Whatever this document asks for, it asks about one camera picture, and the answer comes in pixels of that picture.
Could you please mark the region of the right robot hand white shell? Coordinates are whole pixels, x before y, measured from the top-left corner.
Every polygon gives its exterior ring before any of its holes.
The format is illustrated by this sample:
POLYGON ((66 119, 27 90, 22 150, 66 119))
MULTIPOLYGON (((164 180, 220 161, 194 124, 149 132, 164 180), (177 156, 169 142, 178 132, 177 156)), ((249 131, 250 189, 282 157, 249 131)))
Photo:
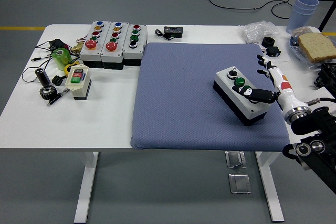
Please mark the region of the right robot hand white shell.
POLYGON ((269 78, 275 90, 269 91, 250 86, 239 87, 237 85, 234 85, 232 89, 250 101, 268 104, 277 102, 282 110, 284 119, 290 121, 291 116, 299 111, 299 108, 306 108, 308 105, 295 97, 289 81, 277 66, 261 55, 257 55, 257 58, 258 64, 265 68, 265 70, 258 70, 257 72, 269 78))

